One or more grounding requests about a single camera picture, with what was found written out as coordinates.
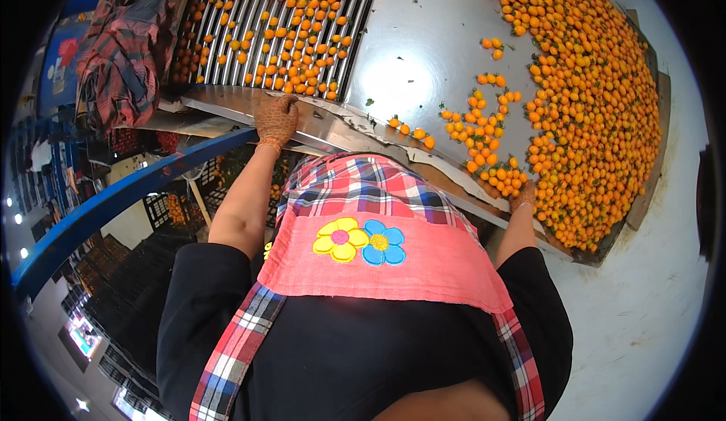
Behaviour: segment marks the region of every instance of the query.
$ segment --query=white floor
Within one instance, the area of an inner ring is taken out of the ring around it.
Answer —
[[[676,372],[703,301],[695,182],[706,143],[701,95],[683,48],[654,0],[617,0],[670,75],[672,108],[663,177],[640,231],[626,227],[600,269],[545,255],[570,317],[570,382],[550,417],[645,419]]]

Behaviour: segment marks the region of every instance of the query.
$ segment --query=ceiling light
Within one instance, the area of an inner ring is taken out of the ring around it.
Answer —
[[[78,403],[78,408],[83,410],[84,412],[90,412],[91,410],[88,409],[88,405],[85,401],[82,401],[79,398],[76,398],[76,402]]]

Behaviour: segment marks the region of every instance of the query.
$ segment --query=pink apron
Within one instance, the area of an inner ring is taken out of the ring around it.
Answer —
[[[467,304],[492,315],[512,359],[519,419],[544,418],[540,377],[507,288],[476,230],[419,175],[376,154],[303,159],[287,181],[275,242],[197,386],[189,418],[228,419],[287,296]]]

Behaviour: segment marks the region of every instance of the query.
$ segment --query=orange patterned glove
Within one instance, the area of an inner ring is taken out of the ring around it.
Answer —
[[[298,127],[297,100],[296,96],[285,95],[265,104],[255,117],[259,145],[270,145],[280,153],[282,146],[293,137]]]
[[[522,189],[519,190],[519,197],[516,199],[513,197],[509,198],[511,212],[514,213],[517,208],[520,208],[524,204],[529,204],[530,209],[534,210],[534,203],[537,200],[536,197],[534,193],[534,182],[527,180]]]

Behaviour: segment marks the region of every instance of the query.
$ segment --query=blue flower embroidery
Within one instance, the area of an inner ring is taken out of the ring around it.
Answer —
[[[406,260],[406,253],[401,249],[404,235],[395,227],[386,228],[382,222],[369,219],[363,230],[370,237],[370,242],[363,248],[363,260],[373,266],[398,265]]]

